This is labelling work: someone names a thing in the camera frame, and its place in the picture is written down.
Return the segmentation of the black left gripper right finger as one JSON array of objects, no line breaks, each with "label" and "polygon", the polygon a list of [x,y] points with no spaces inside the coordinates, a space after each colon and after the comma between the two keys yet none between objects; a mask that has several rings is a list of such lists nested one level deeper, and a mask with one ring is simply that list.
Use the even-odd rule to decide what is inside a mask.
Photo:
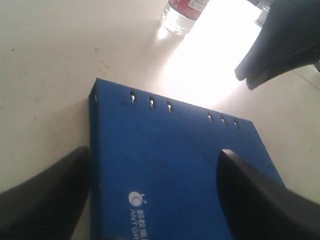
[{"label": "black left gripper right finger", "polygon": [[216,187],[235,240],[318,240],[319,204],[280,185],[229,149],[218,155]]}]

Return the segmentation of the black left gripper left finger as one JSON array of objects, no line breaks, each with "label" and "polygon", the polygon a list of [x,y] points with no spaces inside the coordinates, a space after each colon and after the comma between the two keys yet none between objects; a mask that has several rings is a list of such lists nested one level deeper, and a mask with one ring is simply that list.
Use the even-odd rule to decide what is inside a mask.
[{"label": "black left gripper left finger", "polygon": [[80,146],[0,194],[2,240],[69,240],[91,188],[91,154]]}]

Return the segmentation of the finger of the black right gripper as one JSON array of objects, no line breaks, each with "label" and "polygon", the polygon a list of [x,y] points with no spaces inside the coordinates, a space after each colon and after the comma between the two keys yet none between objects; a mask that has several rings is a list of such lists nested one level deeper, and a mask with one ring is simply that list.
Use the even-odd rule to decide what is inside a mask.
[{"label": "finger of the black right gripper", "polygon": [[319,0],[275,0],[235,76],[247,80],[307,49],[320,49]]},{"label": "finger of the black right gripper", "polygon": [[320,49],[309,48],[248,77],[246,79],[246,85],[249,90],[254,90],[281,74],[319,62]]}]

